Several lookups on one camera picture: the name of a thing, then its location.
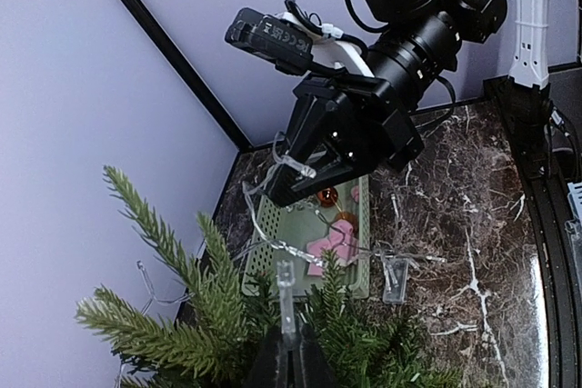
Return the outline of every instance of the artificial pine tree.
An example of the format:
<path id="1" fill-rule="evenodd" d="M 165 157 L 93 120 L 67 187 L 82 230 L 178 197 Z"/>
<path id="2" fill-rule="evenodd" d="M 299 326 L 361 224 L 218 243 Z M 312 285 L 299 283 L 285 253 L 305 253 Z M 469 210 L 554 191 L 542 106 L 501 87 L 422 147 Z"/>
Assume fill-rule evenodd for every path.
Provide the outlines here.
<path id="1" fill-rule="evenodd" d="M 244 296 L 225 240 L 207 216 L 198 216 L 210 258 L 210 266 L 202 268 L 123 173 L 106 166 L 105 180 L 145 243 L 188 288 L 196 326 L 144 315 L 104 286 L 78 304 L 77 321 L 109 341 L 113 353 L 134 367 L 133 374 L 155 373 L 147 381 L 124 378 L 126 388 L 241 386 L 264 335 L 278 323 L 271 274 L 255 276 L 256 296 Z M 313 288 L 297 310 L 313 325 L 342 387 L 458 386 L 456 372 L 432 371 L 420 357 L 423 333 L 417 321 L 368 323 L 343 289 L 335 254 L 327 253 L 325 261 L 323 287 Z"/>

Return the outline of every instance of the marble surface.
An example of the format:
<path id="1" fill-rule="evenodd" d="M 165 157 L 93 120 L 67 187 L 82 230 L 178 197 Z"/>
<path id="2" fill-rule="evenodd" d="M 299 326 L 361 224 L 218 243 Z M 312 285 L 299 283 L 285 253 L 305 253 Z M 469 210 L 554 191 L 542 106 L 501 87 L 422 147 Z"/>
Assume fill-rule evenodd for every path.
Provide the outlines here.
<path id="1" fill-rule="evenodd" d="M 378 323 L 395 313 L 418 316 L 435 366 L 460 369 L 465 387 L 546 386 L 537 249 L 495 107 L 457 108 L 425 145 L 401 174 L 371 174 L 371 244 L 447 261 L 418 261 L 408 271 L 406 302 L 385 305 L 381 262 L 373 258 L 370 298 L 361 304 Z M 269 165 L 268 150 L 242 155 L 226 190 L 216 220 L 233 254 L 252 233 L 240 183 L 258 182 Z"/>

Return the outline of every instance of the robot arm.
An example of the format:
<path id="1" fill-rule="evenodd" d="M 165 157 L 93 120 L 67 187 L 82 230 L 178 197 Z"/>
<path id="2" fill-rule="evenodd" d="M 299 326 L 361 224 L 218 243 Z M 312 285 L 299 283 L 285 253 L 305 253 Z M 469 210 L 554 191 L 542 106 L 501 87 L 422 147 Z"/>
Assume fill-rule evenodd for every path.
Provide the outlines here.
<path id="1" fill-rule="evenodd" d="M 382 163 L 400 171 L 423 149 L 410 113 L 443 70 L 456 71 L 462 41 L 484 43 L 507 16 L 507 0 L 366 0 L 381 34 L 367 50 L 333 26 L 306 23 L 297 7 L 278 16 L 241 10 L 226 41 L 303 75 L 284 152 L 316 170 L 309 178 L 280 166 L 266 194 L 281 206 L 370 173 Z M 511 77 L 519 86 L 547 84 L 548 0 L 518 0 L 517 45 Z"/>

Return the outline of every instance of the lavender wall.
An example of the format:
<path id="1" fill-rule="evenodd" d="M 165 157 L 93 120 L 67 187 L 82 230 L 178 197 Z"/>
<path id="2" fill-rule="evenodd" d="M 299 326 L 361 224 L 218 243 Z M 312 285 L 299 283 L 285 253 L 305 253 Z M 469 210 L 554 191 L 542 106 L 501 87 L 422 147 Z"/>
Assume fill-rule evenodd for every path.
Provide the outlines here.
<path id="1" fill-rule="evenodd" d="M 0 0 L 0 385 L 104 388 L 117 360 L 74 321 L 100 283 L 183 287 L 108 196 L 123 168 L 191 252 L 236 150 L 118 0 Z M 173 317 L 177 308 L 154 306 Z"/>
<path id="2" fill-rule="evenodd" d="M 255 144 L 270 141 L 278 129 L 285 129 L 297 78 L 284 76 L 272 65 L 229 47 L 225 30 L 242 6 L 279 12 L 283 0 L 144 0 L 160 24 L 172 36 L 190 62 L 200 71 L 226 109 Z M 327 22 L 347 32 L 362 35 L 349 18 L 343 0 L 297 0 L 308 11 L 317 11 Z M 510 10 L 514 0 L 509 0 Z M 368 22 L 370 14 L 362 0 L 356 10 Z M 552 27 L 548 39 L 551 64 L 576 60 L 577 0 L 552 0 Z M 479 96 L 483 79 L 506 74 L 514 50 L 514 29 L 510 17 L 500 35 L 485 46 L 466 45 L 459 54 L 461 68 L 449 75 L 463 98 Z M 369 43 L 372 35 L 362 35 Z M 423 106 L 443 104 L 448 96 L 438 84 L 427 92 Z"/>

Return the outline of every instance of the pink toy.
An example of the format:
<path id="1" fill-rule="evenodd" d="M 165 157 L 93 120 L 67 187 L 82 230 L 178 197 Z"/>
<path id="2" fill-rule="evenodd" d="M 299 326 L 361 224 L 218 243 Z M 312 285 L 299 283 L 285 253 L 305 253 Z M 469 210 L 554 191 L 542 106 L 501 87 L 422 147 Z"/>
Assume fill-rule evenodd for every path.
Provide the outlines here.
<path id="1" fill-rule="evenodd" d="M 354 202 L 356 202 L 357 204 L 360 203 L 360 185 L 356 185 L 354 188 L 352 188 L 352 199 L 354 199 Z"/>
<path id="2" fill-rule="evenodd" d="M 307 243 L 307 252 L 320 257 L 324 250 L 334 250 L 338 258 L 337 263 L 345 267 L 357 252 L 358 241 L 352 236 L 353 233 L 354 227 L 348 221 L 338 220 L 333 224 L 327 237 Z M 307 274 L 321 276 L 323 269 L 315 264 L 310 264 Z"/>

